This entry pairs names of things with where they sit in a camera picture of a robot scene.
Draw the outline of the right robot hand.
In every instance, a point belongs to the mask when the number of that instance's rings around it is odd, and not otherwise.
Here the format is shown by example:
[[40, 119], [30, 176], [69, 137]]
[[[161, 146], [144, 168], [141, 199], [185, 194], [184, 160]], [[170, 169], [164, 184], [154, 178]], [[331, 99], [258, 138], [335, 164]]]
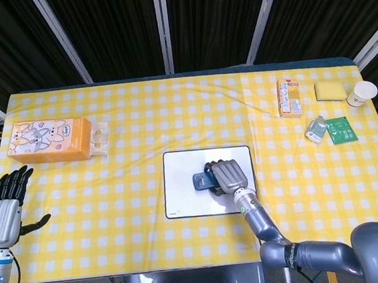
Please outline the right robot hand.
[[218, 183], [209, 189], [215, 196], [234, 195], [237, 190], [248, 188], [248, 179], [235, 159], [211, 161], [204, 165], [204, 171], [211, 172]]

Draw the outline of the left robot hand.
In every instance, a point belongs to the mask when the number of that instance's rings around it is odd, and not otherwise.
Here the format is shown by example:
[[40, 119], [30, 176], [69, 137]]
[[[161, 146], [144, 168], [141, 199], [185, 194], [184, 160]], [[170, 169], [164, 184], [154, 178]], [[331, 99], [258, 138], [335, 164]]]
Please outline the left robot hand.
[[22, 224], [22, 207], [33, 171], [24, 165], [0, 178], [0, 249], [13, 247], [21, 236], [39, 230], [51, 218], [45, 214], [38, 222]]

